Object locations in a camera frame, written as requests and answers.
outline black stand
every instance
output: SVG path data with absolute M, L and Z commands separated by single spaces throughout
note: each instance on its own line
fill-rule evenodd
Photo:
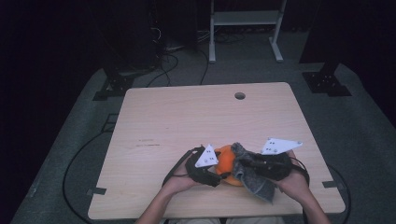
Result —
M 325 63 L 319 72 L 304 72 L 303 76 L 313 93 L 329 96 L 351 96 L 347 87 L 340 84 L 334 72 L 339 62 Z

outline wooden table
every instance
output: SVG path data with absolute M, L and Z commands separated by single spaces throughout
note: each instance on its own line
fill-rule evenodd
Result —
M 245 99 L 235 94 L 242 92 Z M 128 90 L 113 133 L 89 217 L 138 218 L 164 177 L 189 149 L 239 142 L 260 152 L 268 137 L 302 141 L 295 154 L 306 166 L 313 193 L 326 213 L 341 213 L 337 188 L 287 83 L 163 87 Z M 194 187 L 169 203 L 165 217 L 258 217 L 301 214 L 294 200 L 276 190 L 273 204 L 243 187 L 221 183 Z

